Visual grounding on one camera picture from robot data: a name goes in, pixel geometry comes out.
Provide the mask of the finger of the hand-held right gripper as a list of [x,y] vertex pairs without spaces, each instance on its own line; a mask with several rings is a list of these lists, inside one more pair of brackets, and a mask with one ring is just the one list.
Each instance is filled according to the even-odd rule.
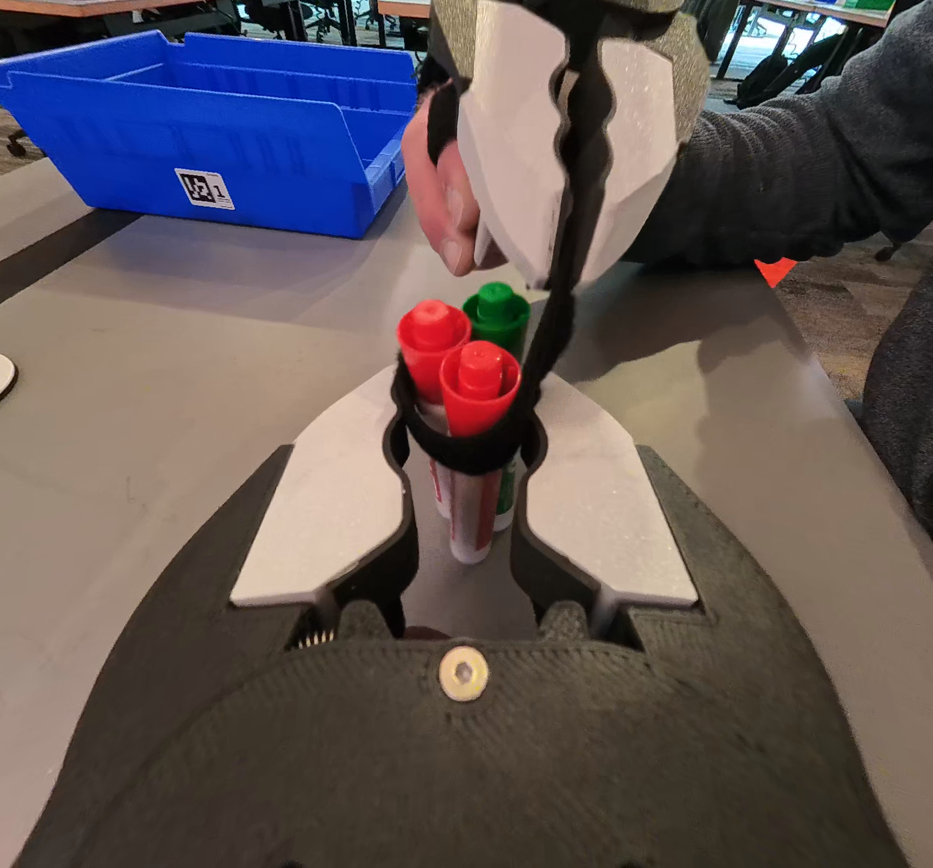
[[476,256],[497,251],[539,291],[552,288],[572,206],[562,156],[579,68],[569,38],[518,3],[478,0],[473,74],[457,141],[480,208]]
[[572,246],[579,285],[633,245],[678,149],[673,66],[621,37],[597,42],[572,93]]

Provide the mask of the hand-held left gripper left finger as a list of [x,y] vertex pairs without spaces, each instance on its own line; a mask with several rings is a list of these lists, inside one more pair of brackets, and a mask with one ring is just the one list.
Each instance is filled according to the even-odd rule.
[[240,607],[394,602],[418,570],[409,434],[390,365],[318,415],[286,466],[230,592]]

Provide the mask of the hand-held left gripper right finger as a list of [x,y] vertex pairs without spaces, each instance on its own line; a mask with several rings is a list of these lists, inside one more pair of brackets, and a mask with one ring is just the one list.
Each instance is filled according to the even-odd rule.
[[693,607],[697,590],[629,432],[555,374],[535,413],[542,451],[522,478],[534,542],[592,579],[599,606]]

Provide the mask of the green dry erase marker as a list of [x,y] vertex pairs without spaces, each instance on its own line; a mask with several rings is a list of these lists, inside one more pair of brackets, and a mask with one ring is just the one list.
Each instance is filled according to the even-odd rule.
[[[504,349],[521,361],[525,347],[531,306],[507,283],[490,281],[482,285],[463,305],[472,327],[472,339],[483,340]],[[511,524],[515,507],[517,457],[501,472],[494,531],[503,532]]]

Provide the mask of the red dry erase marker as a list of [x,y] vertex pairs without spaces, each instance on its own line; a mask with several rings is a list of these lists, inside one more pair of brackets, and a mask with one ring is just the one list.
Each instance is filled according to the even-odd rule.
[[414,382],[418,411],[433,430],[443,434],[448,432],[448,420],[442,402],[440,365],[450,351],[468,342],[471,329],[462,309],[438,299],[419,302],[397,325],[397,342]]
[[[473,340],[448,353],[439,379],[449,434],[473,437],[507,412],[520,383],[519,362],[494,343]],[[491,549],[502,474],[469,476],[449,468],[449,547],[466,566],[484,561]]]

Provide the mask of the blue bin with printed tag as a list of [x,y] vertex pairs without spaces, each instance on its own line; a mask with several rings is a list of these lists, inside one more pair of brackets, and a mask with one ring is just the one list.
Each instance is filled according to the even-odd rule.
[[89,207],[359,239],[417,93],[403,50],[151,31],[3,60],[1,98]]

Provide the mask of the person's right forearm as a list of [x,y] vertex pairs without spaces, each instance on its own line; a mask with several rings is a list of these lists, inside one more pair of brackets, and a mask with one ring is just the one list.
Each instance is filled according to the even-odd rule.
[[624,261],[734,268],[837,254],[932,219],[932,0],[819,90],[701,114]]

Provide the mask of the person's right hand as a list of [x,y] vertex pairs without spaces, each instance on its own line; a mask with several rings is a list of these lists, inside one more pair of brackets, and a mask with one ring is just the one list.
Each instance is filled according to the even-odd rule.
[[419,102],[404,131],[401,151],[410,198],[422,230],[449,272],[455,277],[464,277],[475,270],[502,267],[507,261],[496,244],[488,247],[482,262],[474,257],[480,207],[457,141],[447,144],[437,164],[429,156],[428,116],[436,91],[431,89]]

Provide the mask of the wooden desk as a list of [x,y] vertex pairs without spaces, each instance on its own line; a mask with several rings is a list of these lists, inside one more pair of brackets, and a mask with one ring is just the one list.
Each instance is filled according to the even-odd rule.
[[840,60],[846,60],[851,56],[860,38],[868,31],[882,32],[892,15],[890,10],[850,8],[810,0],[740,0],[737,7],[736,29],[727,50],[718,60],[717,80],[727,78],[731,61],[747,31],[750,19],[758,18],[765,12],[787,14],[786,17],[780,17],[783,31],[773,50],[779,55],[785,52],[787,43],[798,29],[806,27],[811,30],[808,41],[811,44],[828,20],[843,24],[845,27],[842,33],[843,41],[836,56]]
[[92,23],[101,23],[109,35],[123,35],[157,29],[166,34],[176,35],[190,32],[195,26],[179,26],[175,20],[169,22],[136,23],[133,13],[155,11],[174,12],[179,7],[197,4],[209,4],[211,9],[199,13],[195,21],[205,21],[212,25],[216,19],[225,23],[233,7],[234,0],[1,0],[2,29],[12,33],[22,33],[42,28],[47,25],[60,26],[76,22],[87,29]]

